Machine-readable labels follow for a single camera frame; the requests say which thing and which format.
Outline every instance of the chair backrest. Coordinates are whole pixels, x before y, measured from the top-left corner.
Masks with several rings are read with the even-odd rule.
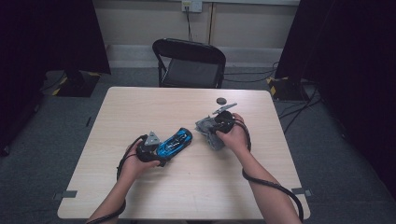
[[[161,56],[185,61],[222,64],[223,71],[226,59],[221,50],[214,46],[172,38],[159,39],[152,49],[161,62]]]

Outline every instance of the electrical outlet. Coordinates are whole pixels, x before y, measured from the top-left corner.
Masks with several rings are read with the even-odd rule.
[[[188,8],[188,11],[191,11],[192,8],[192,2],[191,1],[181,1],[181,11],[187,11],[186,7]]]
[[[181,11],[186,11],[186,7],[189,12],[202,12],[202,1],[181,1]]]

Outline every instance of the black stand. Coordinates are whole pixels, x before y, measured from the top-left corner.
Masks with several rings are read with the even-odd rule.
[[[268,78],[268,86],[274,99],[280,101],[306,101],[308,95],[300,82],[288,78]]]
[[[0,157],[9,155],[9,143],[15,138],[20,130],[23,129],[29,118],[37,111],[43,94],[40,91],[33,93],[30,101],[21,110],[20,114],[13,120],[12,124],[7,128],[4,136],[0,137]]]
[[[64,72],[67,78],[54,92],[56,96],[90,97],[100,78],[99,75],[81,73],[78,70],[64,70]]]

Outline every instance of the gray carpet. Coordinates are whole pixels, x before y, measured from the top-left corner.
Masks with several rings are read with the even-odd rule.
[[[226,73],[268,70],[227,68]],[[49,74],[45,86],[61,74]],[[40,109],[10,145],[10,155],[0,158],[0,222],[83,223],[59,219],[60,201],[52,198],[67,188],[106,91],[112,86],[156,87],[157,79],[156,68],[113,68],[111,76],[100,78],[90,98],[55,97],[49,95],[51,89],[45,91]],[[223,89],[268,90],[263,80],[229,80]],[[309,94],[313,89],[306,86]],[[275,106],[278,114],[286,114],[302,105],[275,102]],[[292,117],[281,120],[284,129]],[[299,115],[286,139],[303,187],[313,192],[307,198],[311,217],[305,223],[396,223],[396,203],[368,162],[342,137],[337,120],[322,102]]]

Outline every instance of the wire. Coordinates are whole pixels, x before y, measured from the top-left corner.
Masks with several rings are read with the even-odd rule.
[[[249,81],[239,81],[239,80],[232,80],[232,79],[227,79],[227,78],[224,78],[223,80],[231,81],[231,82],[259,82],[259,81],[263,81],[263,80],[267,79],[268,77],[271,77],[274,74],[274,72],[276,71],[275,65],[277,63],[279,63],[279,62],[273,63],[272,70],[266,71],[266,72],[245,72],[245,73],[225,73],[224,74],[225,76],[239,76],[239,75],[258,75],[258,74],[271,73],[269,76],[264,77],[264,78],[260,78],[257,80],[249,80]]]
[[[315,88],[314,93],[312,93],[312,96],[309,98],[309,100],[306,102],[306,104],[301,109],[297,110],[297,114],[291,119],[288,126],[286,126],[286,129],[285,129],[285,131],[283,131],[283,134],[286,134],[290,125],[297,119],[297,117],[301,114],[301,112],[303,112],[303,110],[308,107],[309,103],[311,103],[312,99],[314,99],[314,96],[315,96],[315,93],[317,92],[317,90],[318,90],[318,87]]]
[[[236,125],[238,125],[238,126],[240,126],[241,128],[244,129],[245,135],[246,135],[246,137],[247,137],[247,149],[248,149],[249,151],[251,151],[251,142],[250,142],[250,134],[249,134],[249,132],[248,132],[248,127],[247,127],[247,126],[245,125],[245,123],[242,122],[241,120],[239,120],[239,119],[234,119],[234,120],[235,120],[235,121],[237,121],[237,120],[240,121],[240,122],[235,122],[234,124],[236,124]],[[293,194],[293,192],[291,192],[290,190],[284,188],[283,186],[281,186],[281,185],[279,185],[279,184],[276,184],[276,183],[273,183],[273,182],[270,182],[270,181],[267,181],[267,180],[262,180],[262,179],[258,179],[258,178],[252,177],[252,176],[248,175],[248,174],[245,172],[244,169],[242,169],[242,176],[243,176],[247,181],[254,182],[254,183],[260,184],[260,185],[264,185],[264,186],[267,186],[267,187],[270,187],[270,188],[278,189],[278,190],[282,191],[283,193],[287,194],[288,196],[290,196],[290,197],[294,200],[294,202],[296,203],[296,205],[297,205],[297,208],[298,208],[298,217],[299,217],[299,219],[301,220],[302,223],[304,222],[304,209],[303,209],[303,205],[301,204],[301,202],[300,202],[300,200],[297,198],[297,196],[295,196],[295,194]]]
[[[63,77],[64,77],[64,72],[62,73],[62,75],[54,83],[50,84],[48,87],[44,87],[40,91],[46,91],[47,89],[55,86],[55,84],[58,83],[59,81],[61,81]]]
[[[187,23],[189,24],[189,40],[192,42],[192,34],[191,34],[191,27],[190,27],[190,8],[184,7],[184,9],[186,9]]]
[[[320,97],[317,101],[315,101],[314,103],[312,103],[311,105],[309,105],[308,107],[310,107],[310,106],[312,106],[312,105],[316,105],[316,104],[319,103],[320,101],[321,101],[321,97]],[[292,114],[297,113],[297,112],[300,111],[300,110],[301,110],[301,108],[300,108],[300,109],[296,109],[296,110],[291,111],[291,112],[289,112],[289,113],[287,113],[287,114],[285,114],[285,115],[281,115],[281,116],[279,116],[278,118],[279,118],[279,119],[283,119],[283,118],[285,118],[285,117],[287,117],[287,116],[289,116],[289,115],[292,115]]]
[[[305,104],[305,103],[297,103],[297,104],[295,104],[295,105],[291,105],[291,106],[288,106],[288,107],[284,108],[284,109],[282,110],[282,112],[278,115],[278,117],[282,117],[283,113],[285,113],[286,110],[288,110],[288,109],[290,109],[290,108],[292,108],[292,107],[295,107],[295,106],[297,106],[297,105],[303,105],[303,104]]]
[[[119,177],[120,177],[120,174],[121,174],[121,170],[122,170],[122,166],[123,166],[123,164],[125,163],[126,159],[128,159],[128,158],[130,158],[130,157],[132,157],[132,156],[136,156],[136,154],[132,154],[132,155],[129,155],[129,156],[128,156],[128,154],[129,154],[129,153],[131,152],[131,150],[132,150],[132,147],[133,147],[134,144],[136,144],[137,141],[139,141],[140,139],[143,140],[144,137],[145,137],[145,135],[141,135],[141,136],[139,136],[138,138],[136,138],[136,140],[134,140],[134,142],[133,142],[133,143],[128,147],[128,149],[125,151],[125,153],[124,153],[122,159],[120,160],[120,164],[119,164],[119,166],[117,167],[117,180],[119,180]],[[99,218],[97,218],[97,219],[94,219],[94,220],[88,222],[87,224],[96,224],[96,223],[103,223],[103,222],[105,222],[105,221],[109,221],[110,219],[119,216],[119,215],[125,210],[125,207],[126,207],[126,202],[125,202],[125,200],[124,200],[123,203],[122,203],[122,206],[121,206],[117,211],[115,211],[115,212],[113,212],[113,213],[111,213],[111,214],[109,214],[109,215],[106,215],[106,216],[103,216],[103,217],[99,217]]]
[[[214,20],[214,13],[213,13],[213,11],[214,11],[214,5],[215,5],[215,3],[212,2],[211,5],[212,5],[212,6],[209,7],[209,10],[210,10],[210,18],[209,18],[209,20],[210,20],[210,21],[213,21],[213,20]],[[209,23],[209,37],[208,37],[208,40],[207,40],[207,43],[208,43],[208,44],[211,44],[211,43],[212,43],[212,39],[211,39],[211,38],[212,38],[212,32],[211,32],[211,31],[212,31],[212,23],[213,23],[213,22],[210,22],[210,23]]]
[[[267,74],[267,73],[271,73],[269,76],[267,76],[267,77],[263,77],[263,78],[260,78],[260,79],[257,79],[257,80],[248,80],[248,81],[240,81],[240,80],[232,80],[232,79],[227,79],[227,78],[224,78],[223,80],[225,80],[225,81],[231,81],[231,82],[259,82],[259,81],[263,81],[263,80],[265,80],[265,79],[267,79],[268,77],[270,77],[273,73],[274,73],[274,71],[275,70],[271,70],[271,71],[268,71],[268,72],[262,72],[262,73],[236,73],[236,74],[224,74],[224,75],[247,75],[247,74],[249,74],[249,75],[254,75],[254,74]]]

